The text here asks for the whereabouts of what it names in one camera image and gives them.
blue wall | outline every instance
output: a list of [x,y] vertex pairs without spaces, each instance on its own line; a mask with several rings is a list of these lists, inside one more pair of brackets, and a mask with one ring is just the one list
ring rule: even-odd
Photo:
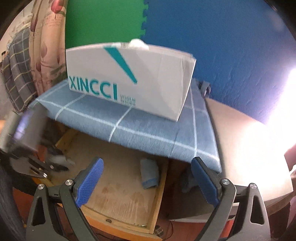
[[211,98],[266,123],[296,68],[296,41],[263,0],[147,0],[143,40],[192,53]]

teal lettering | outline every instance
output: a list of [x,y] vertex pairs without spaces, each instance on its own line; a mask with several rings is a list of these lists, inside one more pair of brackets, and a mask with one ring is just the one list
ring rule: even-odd
[[78,90],[80,90],[79,78],[78,78],[78,77],[76,78],[76,81],[77,81],[77,87],[78,87]]
[[111,95],[107,95],[105,92],[104,92],[104,86],[107,85],[108,87],[110,87],[110,83],[109,82],[102,82],[101,85],[100,85],[100,91],[102,93],[102,95],[105,97],[105,98],[108,98],[110,99],[111,98]]
[[74,84],[74,81],[75,81],[75,76],[73,77],[73,79],[71,78],[71,76],[69,76],[70,80],[71,80],[71,87],[70,89],[72,89],[74,87],[74,89],[76,89],[76,86]]
[[117,100],[117,84],[113,84],[113,98]]
[[85,83],[82,78],[80,78],[80,87],[81,91],[83,91],[83,87],[85,88],[86,92],[89,93],[89,81],[85,78]]
[[95,91],[93,89],[93,84],[99,84],[99,82],[96,80],[96,79],[92,79],[89,83],[89,87],[91,88],[91,92],[94,94],[94,95],[99,95],[99,92],[98,91]]

green foam mat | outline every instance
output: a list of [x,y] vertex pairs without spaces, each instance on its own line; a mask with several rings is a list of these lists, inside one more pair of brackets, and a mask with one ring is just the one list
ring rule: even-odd
[[144,0],[69,0],[65,47],[140,38],[147,8]]

teal stripe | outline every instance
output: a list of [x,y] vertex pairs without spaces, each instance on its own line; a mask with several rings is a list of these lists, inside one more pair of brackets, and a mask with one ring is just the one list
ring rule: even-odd
[[136,80],[135,76],[133,75],[132,71],[130,70],[129,66],[127,65],[126,61],[124,60],[118,49],[115,47],[104,47],[104,49],[119,64],[119,66],[125,71],[125,73],[130,77],[130,79],[135,84],[137,84],[138,81]]

blue plaid cloth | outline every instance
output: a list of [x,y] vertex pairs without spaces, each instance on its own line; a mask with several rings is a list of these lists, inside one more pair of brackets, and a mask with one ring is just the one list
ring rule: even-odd
[[68,80],[31,106],[37,102],[49,110],[50,118],[96,138],[186,162],[199,156],[208,168],[221,172],[210,117],[194,80],[178,122],[71,91]]

